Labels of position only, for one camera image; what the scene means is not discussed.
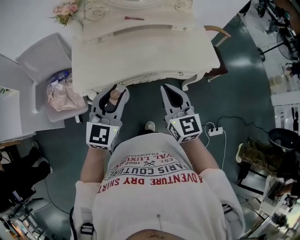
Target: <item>person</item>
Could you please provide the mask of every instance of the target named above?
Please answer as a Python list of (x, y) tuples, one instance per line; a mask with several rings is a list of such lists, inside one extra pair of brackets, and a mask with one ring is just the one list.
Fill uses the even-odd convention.
[(12, 206), (14, 191), (25, 201), (34, 193), (32, 186), (52, 173), (49, 162), (42, 157), (37, 147), (35, 144), (29, 154), (19, 160), (8, 164), (0, 163), (0, 212)]
[(199, 138), (179, 144), (149, 121), (115, 148), (105, 173), (106, 153), (89, 148), (76, 183), (77, 236), (92, 222), (98, 240), (240, 238), (240, 203)]

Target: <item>white vanity table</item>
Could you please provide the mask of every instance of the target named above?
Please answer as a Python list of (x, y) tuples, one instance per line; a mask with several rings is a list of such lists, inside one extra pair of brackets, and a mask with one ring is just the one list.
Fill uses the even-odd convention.
[(209, 36), (196, 26), (192, 3), (87, 0), (72, 43), (74, 90), (86, 95), (115, 83), (201, 79), (218, 68)]
[[(0, 24), (0, 54), (14, 60), (31, 45), (55, 32), (60, 33), (64, 40), (71, 45), (72, 29), (57, 24), (49, 18), (53, 16), (54, 6), (60, 4), (61, 1), (4, 1), (0, 7), (0, 19), (2, 20)], [(248, 0), (194, 0), (193, 12), (196, 25), (213, 25), (223, 28), (247, 2)], [(33, 14), (33, 9), (38, 9), (38, 11)], [(207, 34), (212, 40), (217, 33), (210, 31)]]

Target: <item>white cable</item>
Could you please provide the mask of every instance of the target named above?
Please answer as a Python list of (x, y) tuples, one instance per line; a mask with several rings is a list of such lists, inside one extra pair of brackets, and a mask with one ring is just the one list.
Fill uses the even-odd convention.
[(224, 157), (223, 157), (223, 161), (222, 161), (222, 168), (221, 170), (223, 170), (223, 165), (224, 165), (224, 159), (225, 159), (225, 153), (226, 153), (226, 132), (223, 130), (224, 134), (225, 134), (225, 146), (224, 146)]
[(204, 132), (205, 132), (205, 135), (206, 135), (207, 138), (208, 138), (208, 143), (207, 143), (207, 145), (205, 146), (206, 148), (207, 148), (208, 144), (210, 143), (210, 137), (207, 135), (207, 132), (206, 132), (206, 125), (209, 124), (209, 123), (212, 124), (212, 125), (214, 126), (214, 128), (216, 128), (215, 124), (213, 124), (212, 122), (207, 122), (207, 123), (204, 125)]

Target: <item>flower bouquet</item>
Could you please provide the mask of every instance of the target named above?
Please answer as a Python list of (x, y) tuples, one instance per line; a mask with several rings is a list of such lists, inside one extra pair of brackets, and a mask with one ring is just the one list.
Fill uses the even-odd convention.
[(53, 13), (55, 14), (56, 22), (67, 26), (67, 24), (73, 19), (73, 14), (79, 9), (79, 0), (71, 0), (70, 2), (62, 3), (55, 7)]

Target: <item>white sneaker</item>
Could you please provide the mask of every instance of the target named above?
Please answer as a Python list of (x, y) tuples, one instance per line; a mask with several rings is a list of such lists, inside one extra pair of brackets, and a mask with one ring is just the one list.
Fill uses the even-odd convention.
[(53, 173), (53, 168), (51, 167), (49, 161), (46, 158), (44, 158), (44, 157), (41, 157), (38, 161), (36, 161), (34, 163), (33, 167), (37, 167), (41, 162), (46, 162), (47, 164), (49, 164), (49, 166), (50, 166), (50, 174)]
[(39, 144), (37, 141), (33, 141), (32, 146), (35, 147), (37, 150), (39, 150)]
[(145, 130), (152, 130), (153, 132), (155, 132), (155, 123), (152, 121), (146, 122)]
[(239, 157), (240, 149), (241, 149), (242, 146), (243, 146), (243, 143), (241, 143), (241, 144), (239, 145), (238, 151), (237, 151), (237, 153), (236, 153), (236, 155), (235, 155), (235, 160), (236, 160), (238, 163), (241, 163), (241, 162), (242, 162), (242, 159)]

